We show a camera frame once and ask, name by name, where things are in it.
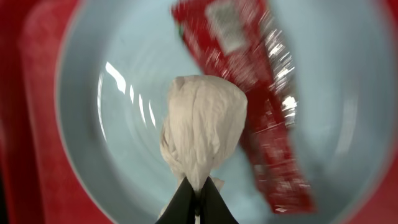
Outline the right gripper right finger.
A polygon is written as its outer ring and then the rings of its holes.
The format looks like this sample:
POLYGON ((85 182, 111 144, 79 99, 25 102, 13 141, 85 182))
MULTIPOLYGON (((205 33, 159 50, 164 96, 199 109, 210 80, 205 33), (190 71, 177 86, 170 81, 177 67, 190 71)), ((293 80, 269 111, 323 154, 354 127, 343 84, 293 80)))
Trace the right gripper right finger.
POLYGON ((200 192, 201 224, 238 224, 210 177, 200 192))

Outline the white napkin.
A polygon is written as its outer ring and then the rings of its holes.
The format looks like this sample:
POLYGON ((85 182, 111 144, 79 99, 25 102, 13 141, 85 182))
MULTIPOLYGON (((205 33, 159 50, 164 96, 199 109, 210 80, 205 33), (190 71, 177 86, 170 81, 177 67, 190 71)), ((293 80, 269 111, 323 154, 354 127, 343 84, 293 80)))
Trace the white napkin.
POLYGON ((207 179, 217 190, 223 180, 211 176, 235 151, 245 127, 248 100, 233 83, 214 76, 175 78, 160 134, 160 152, 178 184, 199 194, 207 179))

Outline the red snack wrapper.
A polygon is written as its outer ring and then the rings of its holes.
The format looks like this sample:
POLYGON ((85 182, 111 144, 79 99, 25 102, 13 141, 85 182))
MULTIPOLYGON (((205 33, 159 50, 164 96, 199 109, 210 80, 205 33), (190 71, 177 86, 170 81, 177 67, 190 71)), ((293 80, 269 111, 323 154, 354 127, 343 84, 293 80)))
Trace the red snack wrapper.
POLYGON ((311 187, 299 170, 289 139, 294 102, 271 67, 262 30, 269 10, 261 0, 178 1, 171 8, 197 65, 206 75, 234 83, 248 99, 240 143, 257 189, 275 214, 315 211, 311 187))

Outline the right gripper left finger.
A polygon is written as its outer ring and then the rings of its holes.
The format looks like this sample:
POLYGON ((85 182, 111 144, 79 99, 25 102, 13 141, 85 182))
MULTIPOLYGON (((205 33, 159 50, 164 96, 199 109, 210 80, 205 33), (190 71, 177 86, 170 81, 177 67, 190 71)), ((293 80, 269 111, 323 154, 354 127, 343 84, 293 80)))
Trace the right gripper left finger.
POLYGON ((195 224, 196 195, 185 177, 155 224, 195 224))

